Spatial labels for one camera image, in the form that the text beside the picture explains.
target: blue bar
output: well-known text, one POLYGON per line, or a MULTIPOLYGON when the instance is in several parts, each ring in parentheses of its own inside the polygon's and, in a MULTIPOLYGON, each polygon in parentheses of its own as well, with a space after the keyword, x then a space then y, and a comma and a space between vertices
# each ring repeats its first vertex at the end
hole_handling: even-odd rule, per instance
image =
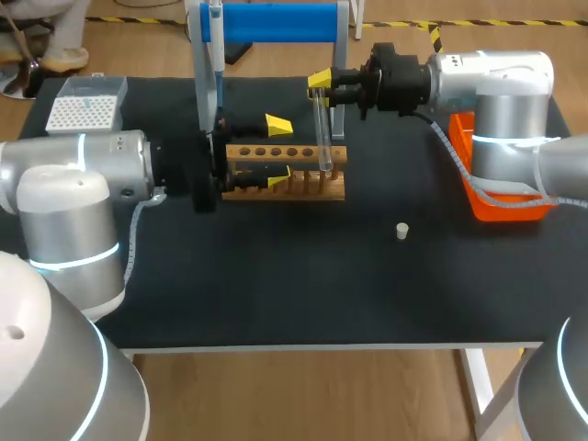
MULTIPOLYGON (((223 4, 227 43, 335 43, 337 4, 223 4)), ((200 5, 202 41, 210 42, 209 5, 200 5)))

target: white table leg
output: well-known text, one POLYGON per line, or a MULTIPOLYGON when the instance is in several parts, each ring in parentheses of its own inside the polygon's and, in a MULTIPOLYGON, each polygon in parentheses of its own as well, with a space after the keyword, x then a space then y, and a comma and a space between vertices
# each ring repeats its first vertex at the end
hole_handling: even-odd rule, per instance
POLYGON ((353 23, 354 25, 357 24, 357 0, 349 0, 349 5, 351 6, 351 14, 353 16, 353 23))
POLYGON ((135 353, 134 352, 131 352, 131 351, 128 351, 128 350, 123 349, 122 350, 122 353, 124 354, 124 356, 126 358, 128 358, 130 360, 131 363, 135 359, 135 353))
POLYGON ((361 29, 364 25, 364 4, 366 0, 357 0, 357 18, 356 18, 356 40, 361 40, 361 29))
POLYGON ((532 352, 527 351, 494 395, 483 351, 481 349, 461 350, 469 395, 476 418, 475 431, 478 441, 497 441, 515 424, 516 382, 532 352))
POLYGON ((478 418, 486 410, 494 396, 484 351, 482 349, 460 349, 459 352, 468 382, 469 400, 473 406, 474 417, 478 418))

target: black table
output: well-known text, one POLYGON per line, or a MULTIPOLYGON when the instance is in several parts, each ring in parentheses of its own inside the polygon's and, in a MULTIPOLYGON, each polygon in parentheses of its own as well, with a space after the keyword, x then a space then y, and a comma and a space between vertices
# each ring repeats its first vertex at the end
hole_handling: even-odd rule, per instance
MULTIPOLYGON (((305 81, 227 79, 227 108, 290 119, 295 138, 283 142, 314 143, 305 81)), ((45 134, 61 84, 43 86, 22 137, 45 134)), ((194 84, 129 79, 123 118, 125 130, 189 144, 194 84)), ((146 209, 127 298, 100 329, 123 348, 541 342, 585 297, 587 213, 484 224, 423 121, 371 111, 362 122, 348 107, 345 134, 345 202, 224 202, 196 215, 188 198, 168 198, 146 209)), ((548 136, 568 134, 552 102, 548 136)), ((116 212, 123 247, 131 212, 116 212)), ((0 248, 26 255, 6 214, 0 248)))

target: test tube rack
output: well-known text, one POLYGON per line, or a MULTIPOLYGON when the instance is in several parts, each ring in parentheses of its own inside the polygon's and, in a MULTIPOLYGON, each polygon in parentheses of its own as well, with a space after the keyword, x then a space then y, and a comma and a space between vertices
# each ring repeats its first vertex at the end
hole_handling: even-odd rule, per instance
POLYGON ((332 147, 333 170, 319 170, 319 148, 311 145, 228 144, 227 160, 233 174, 247 170, 252 163, 282 163, 290 167, 290 177, 270 188, 236 188, 223 193, 225 200, 345 200, 347 149, 332 147))

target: test tube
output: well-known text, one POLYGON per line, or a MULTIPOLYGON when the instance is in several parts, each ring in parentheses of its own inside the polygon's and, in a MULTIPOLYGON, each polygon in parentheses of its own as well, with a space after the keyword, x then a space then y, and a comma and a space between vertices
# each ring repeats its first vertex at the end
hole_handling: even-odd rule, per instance
POLYGON ((314 104, 314 128, 316 130, 316 143, 319 146, 319 168, 323 172, 333 169, 331 158, 331 132, 329 131, 329 112, 323 88, 312 89, 312 101, 314 104))

